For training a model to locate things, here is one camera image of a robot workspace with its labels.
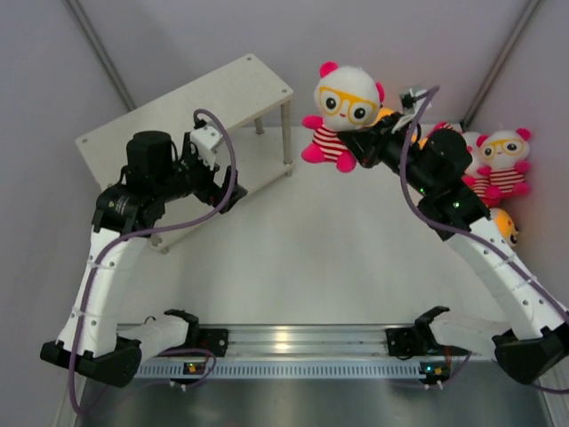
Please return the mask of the pink panda plush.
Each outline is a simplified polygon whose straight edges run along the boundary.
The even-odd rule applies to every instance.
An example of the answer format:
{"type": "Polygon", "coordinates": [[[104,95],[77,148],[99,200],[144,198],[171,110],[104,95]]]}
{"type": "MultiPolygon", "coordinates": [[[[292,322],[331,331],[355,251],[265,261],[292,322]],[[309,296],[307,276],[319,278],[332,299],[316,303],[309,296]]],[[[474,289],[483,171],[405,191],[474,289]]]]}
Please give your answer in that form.
{"type": "Polygon", "coordinates": [[[301,158],[310,164],[332,163],[339,172],[350,173],[357,160],[338,134],[372,125],[383,106],[385,90],[362,68],[335,61],[323,63],[319,76],[313,92],[318,113],[301,121],[313,131],[301,158]]]}
{"type": "Polygon", "coordinates": [[[480,159],[478,147],[476,145],[480,133],[471,131],[459,132],[454,126],[447,122],[439,122],[434,126],[431,132],[433,133],[441,129],[451,130],[460,135],[462,139],[462,142],[459,143],[461,151],[468,152],[470,155],[469,165],[466,167],[462,175],[462,180],[475,192],[487,207],[491,207],[492,202],[486,196],[486,190],[490,185],[490,179],[487,175],[483,175],[478,171],[480,168],[485,166],[480,159]]]}
{"type": "Polygon", "coordinates": [[[531,191],[525,175],[531,170],[528,160],[532,132],[524,127],[480,134],[474,152],[481,166],[476,171],[488,179],[484,191],[487,204],[497,205],[511,197],[526,196],[531,191]]]}

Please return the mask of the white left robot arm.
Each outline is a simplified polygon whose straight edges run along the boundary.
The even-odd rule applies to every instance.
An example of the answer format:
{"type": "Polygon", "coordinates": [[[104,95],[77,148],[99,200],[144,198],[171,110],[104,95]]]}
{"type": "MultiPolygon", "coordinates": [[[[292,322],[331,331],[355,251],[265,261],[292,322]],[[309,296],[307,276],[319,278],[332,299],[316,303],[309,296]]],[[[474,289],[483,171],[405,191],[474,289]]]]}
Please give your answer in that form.
{"type": "Polygon", "coordinates": [[[66,325],[43,344],[40,358],[114,387],[126,386],[140,365],[166,350],[191,355],[200,347],[199,320],[171,309],[147,324],[119,332],[118,318],[132,267],[164,216],[167,203],[195,196],[225,213],[244,197],[230,164],[222,184],[215,175],[217,148],[231,144],[224,131],[206,125],[185,133],[176,149],[169,133],[143,131],[126,145],[126,164],[117,183],[103,190],[92,217],[84,277],[66,325]]]}

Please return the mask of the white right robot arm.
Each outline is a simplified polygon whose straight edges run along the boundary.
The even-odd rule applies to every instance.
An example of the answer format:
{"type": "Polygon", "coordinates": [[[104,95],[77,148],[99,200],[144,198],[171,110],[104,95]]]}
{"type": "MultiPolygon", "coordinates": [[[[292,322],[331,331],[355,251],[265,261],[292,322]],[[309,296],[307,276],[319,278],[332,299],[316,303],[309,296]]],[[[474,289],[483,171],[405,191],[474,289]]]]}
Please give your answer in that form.
{"type": "Polygon", "coordinates": [[[422,147],[411,141],[416,123],[399,116],[339,134],[364,168],[385,165],[400,180],[410,208],[474,271],[505,316],[496,322],[437,306],[413,325],[416,345],[434,353],[455,347],[495,361],[514,381],[532,384],[568,356],[568,311],[519,260],[485,203],[463,181],[472,160],[460,133],[434,131],[422,147]]]}

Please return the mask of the white two-tier shelf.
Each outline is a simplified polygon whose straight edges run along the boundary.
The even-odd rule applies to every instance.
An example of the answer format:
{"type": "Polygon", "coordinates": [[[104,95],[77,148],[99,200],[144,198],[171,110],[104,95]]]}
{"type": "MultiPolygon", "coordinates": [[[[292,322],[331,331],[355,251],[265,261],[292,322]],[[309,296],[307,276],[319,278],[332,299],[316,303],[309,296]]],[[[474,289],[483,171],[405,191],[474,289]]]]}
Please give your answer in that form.
{"type": "Polygon", "coordinates": [[[227,130],[237,181],[253,194],[293,169],[293,89],[247,54],[87,134],[76,145],[100,187],[114,184],[127,163],[126,144],[139,131],[163,131],[182,145],[195,111],[213,113],[227,130]]]}

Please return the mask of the right corner metal profile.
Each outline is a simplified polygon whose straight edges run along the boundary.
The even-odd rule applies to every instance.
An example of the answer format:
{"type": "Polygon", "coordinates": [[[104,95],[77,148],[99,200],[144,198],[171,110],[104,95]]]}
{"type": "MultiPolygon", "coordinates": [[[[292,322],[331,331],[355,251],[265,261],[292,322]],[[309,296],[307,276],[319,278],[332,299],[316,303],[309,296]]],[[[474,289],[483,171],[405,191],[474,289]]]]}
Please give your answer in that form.
{"type": "Polygon", "coordinates": [[[490,68],[485,73],[481,85],[477,88],[472,102],[469,104],[465,115],[460,121],[460,125],[463,130],[468,129],[473,123],[477,113],[483,107],[495,83],[508,64],[511,55],[517,49],[517,46],[521,42],[525,32],[531,26],[543,4],[544,1],[542,0],[530,0],[524,2],[521,12],[510,27],[507,37],[501,44],[490,68]]]}

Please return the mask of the corner metal profile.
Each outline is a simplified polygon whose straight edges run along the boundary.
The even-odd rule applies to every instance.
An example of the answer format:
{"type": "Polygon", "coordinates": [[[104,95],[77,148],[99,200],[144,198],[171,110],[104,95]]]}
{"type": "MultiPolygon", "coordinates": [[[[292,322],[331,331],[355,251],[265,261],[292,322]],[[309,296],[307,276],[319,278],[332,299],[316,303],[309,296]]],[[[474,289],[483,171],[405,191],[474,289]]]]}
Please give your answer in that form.
{"type": "Polygon", "coordinates": [[[115,62],[111,58],[106,46],[82,3],[78,0],[63,0],[71,19],[75,22],[79,33],[91,49],[95,60],[100,65],[116,96],[127,111],[137,108],[130,91],[128,90],[115,62]]]}
{"type": "Polygon", "coordinates": [[[469,104],[465,115],[460,121],[460,125],[463,130],[468,129],[473,123],[477,113],[483,107],[495,83],[508,64],[511,55],[517,49],[517,46],[521,42],[525,32],[531,26],[543,4],[544,1],[542,0],[530,0],[524,2],[521,12],[510,27],[507,37],[501,44],[490,68],[485,73],[481,85],[477,88],[472,102],[469,104]]]}

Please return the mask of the yellow plush front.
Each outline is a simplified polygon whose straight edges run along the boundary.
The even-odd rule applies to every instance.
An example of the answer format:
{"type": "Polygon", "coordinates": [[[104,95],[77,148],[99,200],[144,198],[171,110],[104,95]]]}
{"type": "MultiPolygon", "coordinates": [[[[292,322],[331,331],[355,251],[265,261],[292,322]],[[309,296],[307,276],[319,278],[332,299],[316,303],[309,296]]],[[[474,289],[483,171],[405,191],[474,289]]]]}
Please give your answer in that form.
{"type": "Polygon", "coordinates": [[[519,229],[512,217],[499,207],[491,207],[490,214],[503,239],[510,247],[515,247],[519,238],[519,229]]]}

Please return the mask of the left corner metal profile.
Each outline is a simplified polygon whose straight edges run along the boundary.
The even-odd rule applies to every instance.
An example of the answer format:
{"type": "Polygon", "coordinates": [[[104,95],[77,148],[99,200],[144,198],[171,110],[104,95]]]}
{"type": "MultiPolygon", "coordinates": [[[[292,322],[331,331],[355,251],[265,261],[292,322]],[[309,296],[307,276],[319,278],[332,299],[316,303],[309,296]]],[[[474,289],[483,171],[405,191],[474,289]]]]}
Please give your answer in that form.
{"type": "Polygon", "coordinates": [[[71,19],[75,22],[79,33],[91,49],[95,60],[100,65],[116,96],[127,111],[137,108],[130,91],[128,90],[115,62],[111,58],[106,46],[82,3],[78,0],[63,0],[71,19]]]}

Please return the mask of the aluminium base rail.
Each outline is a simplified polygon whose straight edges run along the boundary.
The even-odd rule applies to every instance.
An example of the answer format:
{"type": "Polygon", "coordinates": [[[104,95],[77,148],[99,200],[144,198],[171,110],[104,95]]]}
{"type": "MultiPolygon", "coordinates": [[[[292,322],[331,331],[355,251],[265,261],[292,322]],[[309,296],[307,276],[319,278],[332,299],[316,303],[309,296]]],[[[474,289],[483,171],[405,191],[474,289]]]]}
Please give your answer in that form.
{"type": "Polygon", "coordinates": [[[201,325],[190,345],[222,359],[441,358],[412,325],[201,325]]]}

